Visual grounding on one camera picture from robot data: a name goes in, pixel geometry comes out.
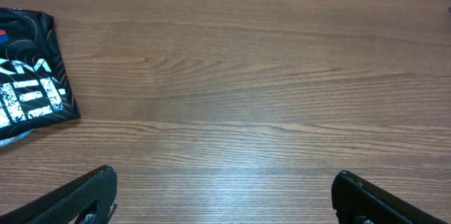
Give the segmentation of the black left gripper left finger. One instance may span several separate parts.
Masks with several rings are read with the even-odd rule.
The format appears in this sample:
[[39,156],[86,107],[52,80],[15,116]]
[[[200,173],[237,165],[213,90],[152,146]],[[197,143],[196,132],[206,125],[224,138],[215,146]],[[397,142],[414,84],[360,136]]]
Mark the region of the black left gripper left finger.
[[109,165],[98,168],[1,216],[2,223],[109,223],[117,195],[117,173]]

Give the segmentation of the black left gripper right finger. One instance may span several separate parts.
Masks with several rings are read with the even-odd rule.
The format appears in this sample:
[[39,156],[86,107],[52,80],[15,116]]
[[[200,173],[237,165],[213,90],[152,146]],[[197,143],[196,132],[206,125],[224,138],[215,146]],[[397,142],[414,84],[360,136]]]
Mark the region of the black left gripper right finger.
[[446,224],[348,170],[335,176],[331,197],[340,224]]

